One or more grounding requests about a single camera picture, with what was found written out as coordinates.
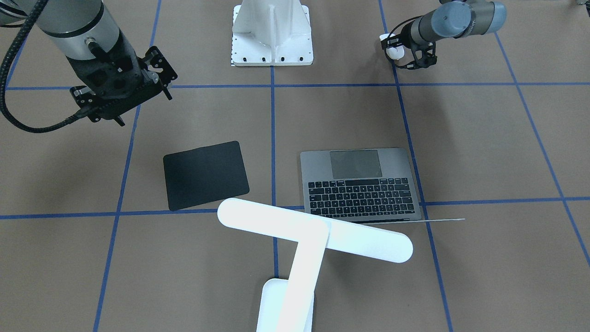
black mouse pad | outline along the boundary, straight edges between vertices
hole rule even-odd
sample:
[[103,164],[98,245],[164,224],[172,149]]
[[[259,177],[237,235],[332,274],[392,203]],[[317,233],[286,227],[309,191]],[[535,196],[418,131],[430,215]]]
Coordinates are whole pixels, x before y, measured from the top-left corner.
[[237,141],[165,155],[164,176],[170,211],[250,191]]

laptop keyboard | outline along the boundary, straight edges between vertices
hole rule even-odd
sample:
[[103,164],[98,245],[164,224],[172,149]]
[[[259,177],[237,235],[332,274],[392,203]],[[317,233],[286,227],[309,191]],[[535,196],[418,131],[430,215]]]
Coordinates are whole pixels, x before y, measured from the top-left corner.
[[307,183],[311,213],[328,218],[415,213],[408,178]]

laptop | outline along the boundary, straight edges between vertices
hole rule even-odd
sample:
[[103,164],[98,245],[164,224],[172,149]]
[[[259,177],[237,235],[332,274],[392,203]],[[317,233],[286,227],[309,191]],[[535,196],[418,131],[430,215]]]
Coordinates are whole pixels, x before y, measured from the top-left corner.
[[304,151],[306,213],[360,224],[422,221],[403,148]]

gray robot arm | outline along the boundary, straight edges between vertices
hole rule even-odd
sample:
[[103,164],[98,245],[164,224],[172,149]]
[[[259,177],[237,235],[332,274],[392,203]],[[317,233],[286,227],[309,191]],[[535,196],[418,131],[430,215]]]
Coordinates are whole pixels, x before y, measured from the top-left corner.
[[[178,77],[174,69],[155,46],[144,58],[138,58],[101,0],[0,0],[0,22],[4,25],[23,19],[23,13],[32,13],[34,8],[37,18],[35,22],[25,21],[2,63],[3,76],[9,69],[5,62],[19,46],[16,42],[23,40],[35,23],[62,51],[76,75],[86,84],[70,89],[80,107],[76,119],[85,116],[92,122],[114,119],[124,125],[120,118],[122,113],[160,92],[172,98],[167,87]],[[151,67],[161,71],[152,71]],[[15,123],[9,113],[7,116],[4,80],[2,83],[0,108],[7,119],[26,131],[50,131],[49,127],[30,128],[18,121]]]
[[506,21],[506,7],[501,2],[485,0],[440,0],[442,5],[407,23],[399,35],[390,33],[382,48],[404,46],[412,51],[414,61],[396,67],[427,68],[436,64],[436,42],[445,38],[464,38],[498,31]]

brown floor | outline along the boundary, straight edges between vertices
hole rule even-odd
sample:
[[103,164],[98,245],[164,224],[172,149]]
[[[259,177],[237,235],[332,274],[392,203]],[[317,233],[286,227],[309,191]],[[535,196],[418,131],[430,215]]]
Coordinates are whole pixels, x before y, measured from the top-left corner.
[[[274,69],[230,66],[235,0],[105,3],[138,54],[151,42],[179,73],[174,100],[123,128],[0,119],[0,331],[254,331],[295,244],[224,227],[219,202],[171,213],[163,176],[164,155],[234,140],[244,199],[301,209],[301,151],[403,147],[424,213],[466,218],[380,226],[411,238],[403,264],[328,250],[314,331],[590,330],[590,18],[575,1],[504,0],[497,36],[440,41],[436,66],[397,76],[384,23],[437,1],[303,1],[314,64]],[[9,108],[58,122],[78,84],[35,28]]]

